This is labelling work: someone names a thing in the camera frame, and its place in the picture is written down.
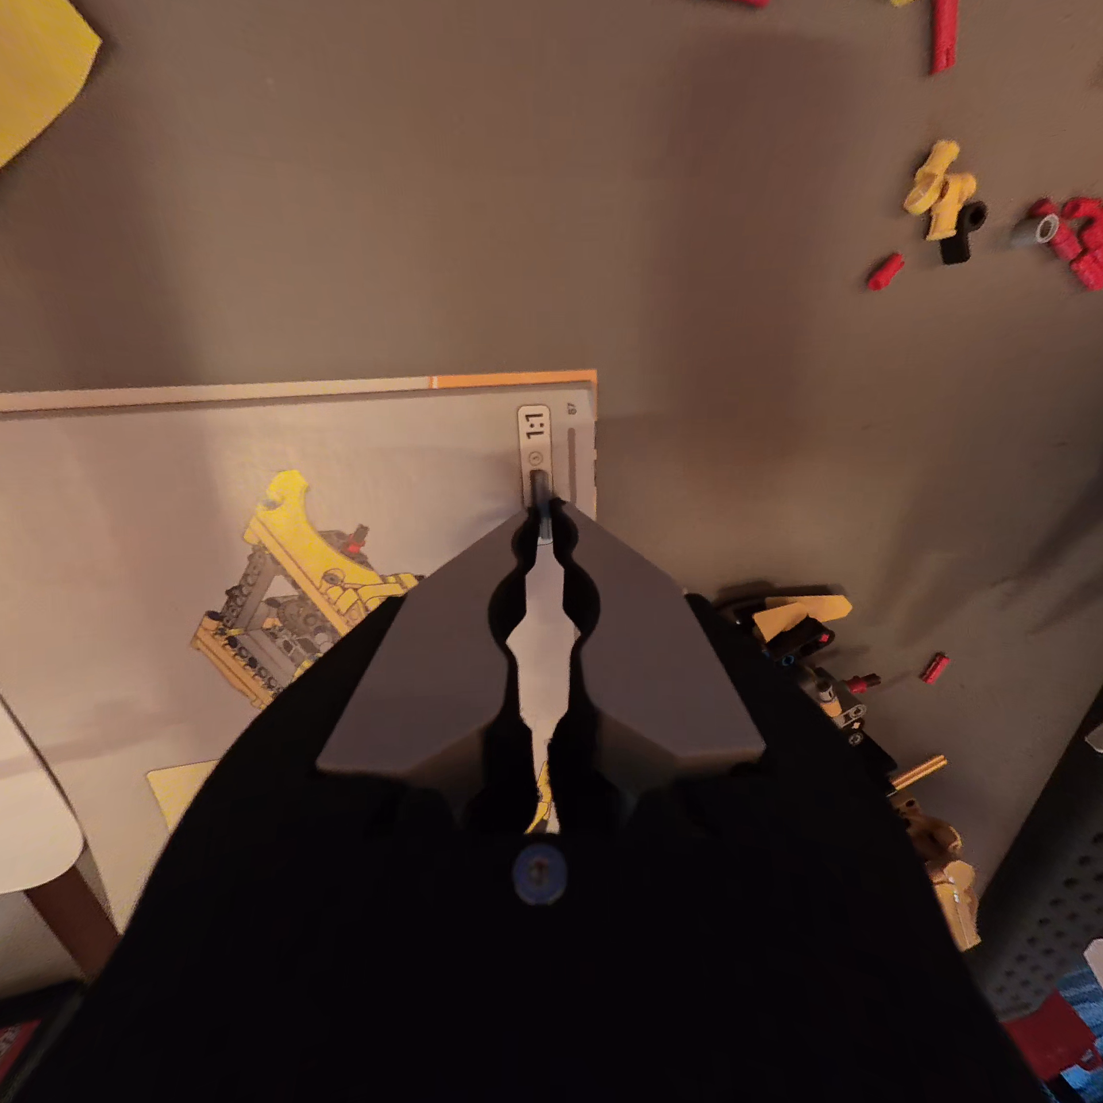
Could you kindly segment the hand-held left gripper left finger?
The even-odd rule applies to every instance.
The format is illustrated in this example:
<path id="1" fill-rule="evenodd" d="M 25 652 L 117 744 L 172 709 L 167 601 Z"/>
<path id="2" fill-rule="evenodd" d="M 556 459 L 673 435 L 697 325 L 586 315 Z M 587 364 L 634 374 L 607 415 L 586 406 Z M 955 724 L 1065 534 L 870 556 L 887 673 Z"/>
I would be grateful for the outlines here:
<path id="1" fill-rule="evenodd" d="M 432 790 L 535 784 L 509 641 L 527 614 L 540 515 L 523 510 L 400 601 L 316 766 Z"/>

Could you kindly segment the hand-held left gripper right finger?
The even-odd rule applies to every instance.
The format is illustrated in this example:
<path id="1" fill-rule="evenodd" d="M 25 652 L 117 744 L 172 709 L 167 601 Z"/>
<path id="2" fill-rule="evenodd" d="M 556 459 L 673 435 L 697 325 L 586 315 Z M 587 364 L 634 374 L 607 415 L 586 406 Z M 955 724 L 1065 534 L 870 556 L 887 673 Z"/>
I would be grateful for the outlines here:
<path id="1" fill-rule="evenodd" d="M 569 707 L 625 798 L 757 763 L 765 742 L 683 588 L 568 503 L 552 504 Z"/>

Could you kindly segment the yellow toy brick car model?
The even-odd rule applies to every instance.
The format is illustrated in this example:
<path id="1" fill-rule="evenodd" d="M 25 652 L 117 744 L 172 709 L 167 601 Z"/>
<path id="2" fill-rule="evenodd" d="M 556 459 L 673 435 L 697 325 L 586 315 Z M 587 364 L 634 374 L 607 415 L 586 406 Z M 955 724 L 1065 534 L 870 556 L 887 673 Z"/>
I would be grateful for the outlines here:
<path id="1" fill-rule="evenodd" d="M 919 783 L 945 770 L 948 759 L 934 754 L 902 769 L 868 726 L 865 697 L 880 686 L 880 676 L 869 673 L 840 678 L 820 662 L 836 639 L 834 624 L 853 611 L 849 599 L 832 592 L 749 592 L 720 597 L 712 607 L 817 705 L 887 800 L 924 867 L 958 952 L 965 954 L 981 945 L 977 873 L 964 858 L 962 836 L 945 820 L 927 814 L 913 792 Z"/>

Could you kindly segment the open instruction booklet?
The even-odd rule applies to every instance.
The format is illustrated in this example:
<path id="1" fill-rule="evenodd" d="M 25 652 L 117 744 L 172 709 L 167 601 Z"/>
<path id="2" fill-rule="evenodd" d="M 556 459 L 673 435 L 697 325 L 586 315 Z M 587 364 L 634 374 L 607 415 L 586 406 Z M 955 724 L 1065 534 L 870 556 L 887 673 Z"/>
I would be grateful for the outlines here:
<path id="1" fill-rule="evenodd" d="M 2 698 L 113 907 L 220 758 L 367 614 L 522 511 L 598 507 L 594 371 L 2 395 Z"/>

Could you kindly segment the black dimpled chair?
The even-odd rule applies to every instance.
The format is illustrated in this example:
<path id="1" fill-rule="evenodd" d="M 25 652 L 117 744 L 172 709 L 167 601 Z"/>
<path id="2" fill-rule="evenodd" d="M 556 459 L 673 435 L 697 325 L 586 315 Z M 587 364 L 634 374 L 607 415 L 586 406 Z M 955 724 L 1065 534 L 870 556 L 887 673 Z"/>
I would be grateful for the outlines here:
<path id="1" fill-rule="evenodd" d="M 1101 737 L 1097 695 L 981 897 L 970 969 L 1001 1021 L 1036 1012 L 1101 938 Z"/>

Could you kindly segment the orange plastic object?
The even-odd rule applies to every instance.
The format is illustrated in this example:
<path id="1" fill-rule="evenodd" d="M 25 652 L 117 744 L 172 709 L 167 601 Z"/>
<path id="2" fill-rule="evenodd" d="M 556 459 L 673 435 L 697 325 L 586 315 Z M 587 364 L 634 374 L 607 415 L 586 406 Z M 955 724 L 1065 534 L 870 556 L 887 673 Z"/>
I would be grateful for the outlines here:
<path id="1" fill-rule="evenodd" d="M 1034 1076 L 1043 1084 L 1069 1070 L 1095 1074 L 1102 1069 L 1096 1036 L 1058 990 L 1039 1007 L 1002 1023 Z"/>

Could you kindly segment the scattered small toy brick pieces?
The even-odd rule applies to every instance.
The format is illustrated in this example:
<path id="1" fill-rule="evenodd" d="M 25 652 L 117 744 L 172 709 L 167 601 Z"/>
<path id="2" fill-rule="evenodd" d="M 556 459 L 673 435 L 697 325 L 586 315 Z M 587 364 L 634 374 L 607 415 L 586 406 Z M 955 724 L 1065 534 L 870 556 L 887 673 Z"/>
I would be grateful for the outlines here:
<path id="1" fill-rule="evenodd" d="M 982 246 L 1101 287 L 1101 3 L 693 3 L 686 228 L 735 297 L 872 295 Z"/>

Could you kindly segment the yellow paper piece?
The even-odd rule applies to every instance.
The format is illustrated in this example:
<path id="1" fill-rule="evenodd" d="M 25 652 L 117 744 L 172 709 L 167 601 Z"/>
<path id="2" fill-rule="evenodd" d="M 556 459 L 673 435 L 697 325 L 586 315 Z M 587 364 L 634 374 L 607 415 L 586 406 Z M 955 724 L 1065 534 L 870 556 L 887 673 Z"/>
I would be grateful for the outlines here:
<path id="1" fill-rule="evenodd" d="M 101 45 L 69 2 L 1 4 L 2 166 L 74 104 Z"/>

